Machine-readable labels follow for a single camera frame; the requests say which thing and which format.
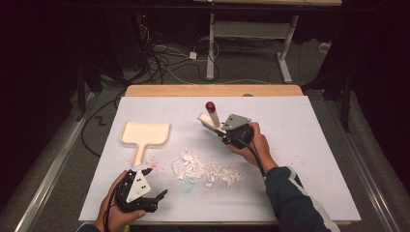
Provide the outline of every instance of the white desk leg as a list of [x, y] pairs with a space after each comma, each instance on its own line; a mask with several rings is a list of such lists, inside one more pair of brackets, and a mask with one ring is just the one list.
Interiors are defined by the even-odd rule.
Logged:
[[295, 32], [298, 17], [299, 17], [298, 15], [294, 15], [292, 17], [292, 22], [289, 25], [286, 38], [284, 41], [283, 51], [277, 53], [280, 71], [282, 73], [284, 82], [287, 84], [292, 83], [292, 78], [290, 77], [290, 73], [289, 73], [289, 70], [287, 69], [286, 61], [284, 59], [286, 58], [287, 50], [289, 49], [290, 43], [292, 42], [292, 37], [293, 37], [293, 33]]
[[206, 79], [214, 79], [214, 38], [215, 38], [215, 14], [211, 14], [211, 20], [209, 23], [209, 51], [208, 51], [208, 64], [206, 67]]

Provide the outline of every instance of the sleeve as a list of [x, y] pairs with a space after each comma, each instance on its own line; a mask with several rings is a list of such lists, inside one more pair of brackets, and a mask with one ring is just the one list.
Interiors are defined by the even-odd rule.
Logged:
[[266, 192], [281, 231], [340, 231], [322, 205], [306, 193], [291, 167], [269, 170]]
[[88, 222], [83, 223], [76, 232], [101, 232], [95, 225]]

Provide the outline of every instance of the gray carpet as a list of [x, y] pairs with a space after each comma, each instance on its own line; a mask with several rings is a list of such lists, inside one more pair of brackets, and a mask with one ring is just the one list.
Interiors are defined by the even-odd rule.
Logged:
[[[275, 62], [273, 51], [280, 50], [281, 43], [273, 42], [267, 48], [256, 48], [243, 51], [240, 55], [227, 58], [235, 54], [235, 51], [221, 50], [220, 58], [217, 60], [219, 68], [219, 79], [216, 83], [224, 83], [238, 79], [246, 79], [241, 84], [260, 84], [257, 81], [269, 82], [272, 84], [281, 84], [281, 74]], [[290, 73], [296, 84], [305, 84], [312, 81], [325, 56], [317, 52], [319, 43], [312, 41], [303, 45], [293, 44], [287, 63]], [[175, 44], [174, 48], [187, 54], [189, 49]], [[169, 60], [178, 62], [179, 57], [167, 56]], [[205, 76], [205, 63], [191, 62], [197, 64], [201, 76]], [[131, 76], [134, 73], [131, 69], [126, 70], [126, 74]], [[185, 66], [164, 76], [165, 84], [181, 84], [181, 81], [189, 83], [206, 84], [198, 78], [197, 68], [195, 66]], [[102, 77], [103, 91], [97, 95], [96, 103], [88, 110], [96, 112], [104, 104], [113, 101], [124, 88], [121, 85], [112, 83], [109, 78]], [[359, 213], [362, 217], [360, 222], [350, 225], [342, 225], [342, 231], [389, 231], [386, 229], [389, 224], [383, 221], [383, 216], [376, 210], [373, 199], [369, 196], [369, 190], [366, 188], [366, 180], [361, 177], [361, 172], [355, 164], [352, 156], [352, 147], [348, 144], [346, 136], [351, 138], [357, 150], [366, 160], [370, 177], [374, 180], [377, 189], [383, 195], [385, 203], [389, 205], [390, 214], [394, 217], [397, 229], [401, 231], [410, 231], [410, 222], [406, 215], [406, 210], [410, 209], [409, 196], [405, 192], [401, 182], [396, 177], [394, 171], [387, 163], [380, 150], [377, 142], [372, 136], [371, 129], [368, 127], [366, 120], [361, 114], [360, 106], [357, 104], [354, 94], [352, 95], [352, 107], [350, 113], [350, 130], [346, 133], [341, 129], [339, 121], [335, 118], [335, 111], [339, 109], [337, 101], [323, 101], [320, 91], [308, 91], [310, 102], [314, 112], [319, 120], [320, 126], [329, 142], [329, 145], [335, 155], [337, 164], [343, 174], [343, 177], [349, 187], [352, 196], [357, 204]], [[106, 137], [116, 108], [114, 103], [110, 103], [100, 112], [92, 117], [89, 124], [84, 130], [84, 140], [91, 150], [100, 154], [103, 150]], [[49, 146], [44, 149], [44, 153], [38, 158], [32, 169], [27, 174], [24, 182], [21, 183], [14, 198], [2, 212], [0, 217], [0, 231], [14, 231], [21, 220], [27, 206], [29, 205], [34, 193], [39, 187], [43, 177], [53, 162], [56, 149], [61, 148], [67, 139], [67, 134], [73, 128], [73, 118], [76, 109], [68, 119], [67, 124], [56, 134], [56, 138], [50, 142]], [[68, 153], [68, 160], [61, 171], [61, 175], [56, 183], [52, 193], [46, 200], [46, 204], [41, 208], [41, 213], [37, 221], [32, 225], [32, 231], [75, 231], [80, 223], [78, 216], [91, 184], [94, 171], [98, 164], [99, 158], [93, 155], [85, 148], [78, 137]], [[276, 228], [270, 227], [183, 227], [184, 231], [275, 231]]]

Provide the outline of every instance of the hand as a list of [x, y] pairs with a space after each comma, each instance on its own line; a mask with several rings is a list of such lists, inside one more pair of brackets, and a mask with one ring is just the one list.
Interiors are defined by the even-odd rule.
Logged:
[[[99, 228], [100, 231], [104, 231], [103, 227], [103, 215], [107, 209], [108, 201], [111, 193], [113, 192], [115, 186], [120, 183], [124, 177], [127, 176], [127, 171], [123, 171], [121, 175], [112, 183], [111, 188], [109, 189], [108, 195], [103, 199], [102, 204], [100, 206], [99, 216], [97, 217], [94, 225]], [[135, 221], [139, 218], [145, 216], [145, 211], [138, 210], [130, 213], [123, 213], [118, 206], [115, 205], [115, 201], [113, 200], [111, 205], [113, 205], [109, 211], [109, 219], [108, 219], [108, 226], [109, 230], [112, 232], [119, 231], [124, 225], [129, 224], [132, 221]]]
[[[259, 155], [260, 161], [262, 162], [263, 171], [265, 174], [273, 167], [278, 167], [275, 163], [274, 159], [271, 156], [271, 152], [269, 150], [268, 140], [266, 139], [265, 135], [260, 133], [260, 128], [258, 123], [249, 123], [250, 127], [253, 128], [253, 142], [249, 144], [249, 146]], [[226, 145], [226, 147], [234, 154], [242, 156], [245, 158], [246, 161], [249, 163], [258, 166], [255, 157], [253, 156], [252, 152], [246, 147], [243, 149], [238, 149], [230, 144]]]

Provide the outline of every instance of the person's right hand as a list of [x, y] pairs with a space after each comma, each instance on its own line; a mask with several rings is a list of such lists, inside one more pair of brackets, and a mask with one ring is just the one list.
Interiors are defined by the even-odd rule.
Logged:
[[[260, 161], [262, 162], [263, 171], [265, 174], [273, 167], [278, 167], [275, 163], [274, 159], [271, 156], [271, 152], [269, 150], [268, 140], [266, 139], [265, 135], [260, 133], [260, 128], [258, 123], [249, 123], [250, 127], [253, 128], [253, 142], [249, 144], [249, 146], [253, 149], [253, 151], [259, 156]], [[249, 163], [258, 166], [255, 157], [253, 156], [252, 152], [246, 147], [243, 149], [238, 149], [230, 144], [226, 145], [226, 147], [234, 154], [242, 156], [245, 158], [246, 161]]]

